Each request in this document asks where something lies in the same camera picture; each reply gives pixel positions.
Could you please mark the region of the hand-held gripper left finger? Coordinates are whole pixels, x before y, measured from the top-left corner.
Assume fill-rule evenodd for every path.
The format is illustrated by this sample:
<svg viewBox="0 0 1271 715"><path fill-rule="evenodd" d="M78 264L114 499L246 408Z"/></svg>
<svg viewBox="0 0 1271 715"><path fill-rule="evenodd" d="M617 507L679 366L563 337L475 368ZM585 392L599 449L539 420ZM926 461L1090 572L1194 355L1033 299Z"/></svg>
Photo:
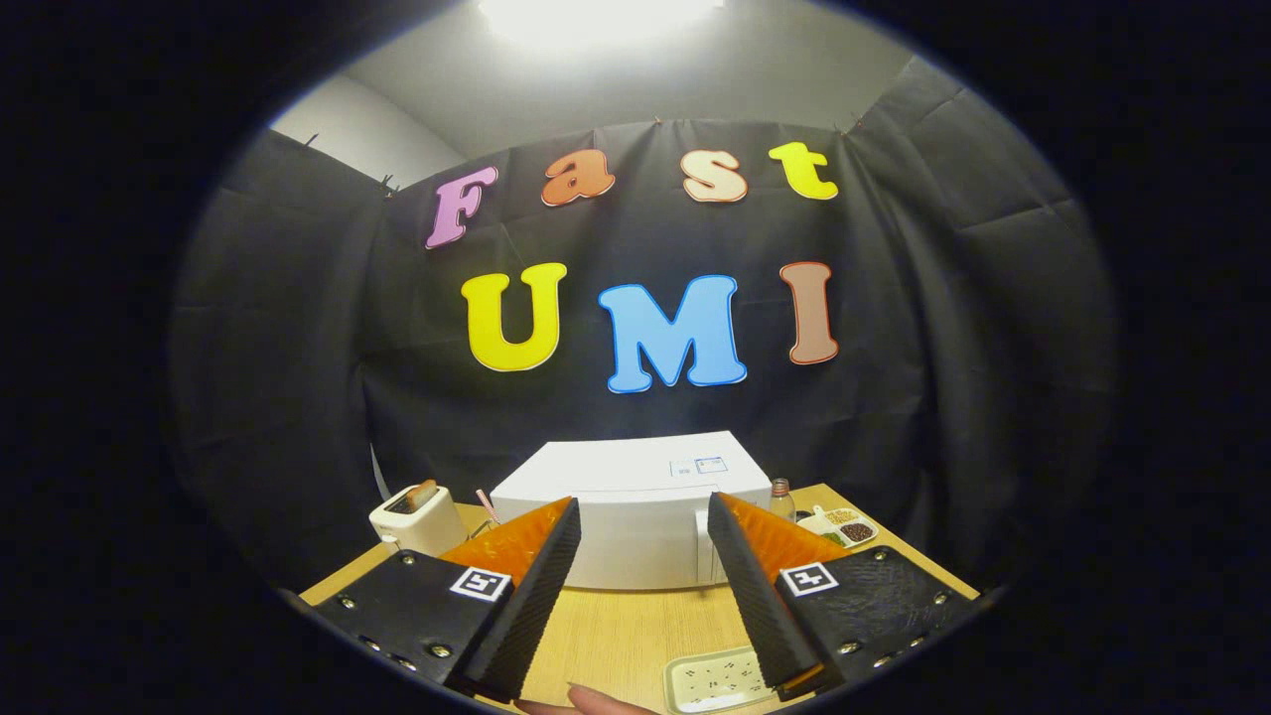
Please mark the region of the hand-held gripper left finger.
<svg viewBox="0 0 1271 715"><path fill-rule="evenodd" d="M581 542L580 502L529 511L440 556L398 549L333 594L283 599L306 621L412 682L520 697Z"/></svg>

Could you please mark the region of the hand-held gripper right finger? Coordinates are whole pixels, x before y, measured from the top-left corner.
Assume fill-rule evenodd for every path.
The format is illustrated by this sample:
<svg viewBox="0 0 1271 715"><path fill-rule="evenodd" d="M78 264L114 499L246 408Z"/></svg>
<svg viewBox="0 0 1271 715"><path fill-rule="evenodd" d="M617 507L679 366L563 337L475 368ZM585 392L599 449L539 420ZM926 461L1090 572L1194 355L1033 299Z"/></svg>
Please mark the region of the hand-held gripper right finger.
<svg viewBox="0 0 1271 715"><path fill-rule="evenodd" d="M899 549L843 549L723 493L707 512L759 671L782 701L860 687L984 610Z"/></svg>

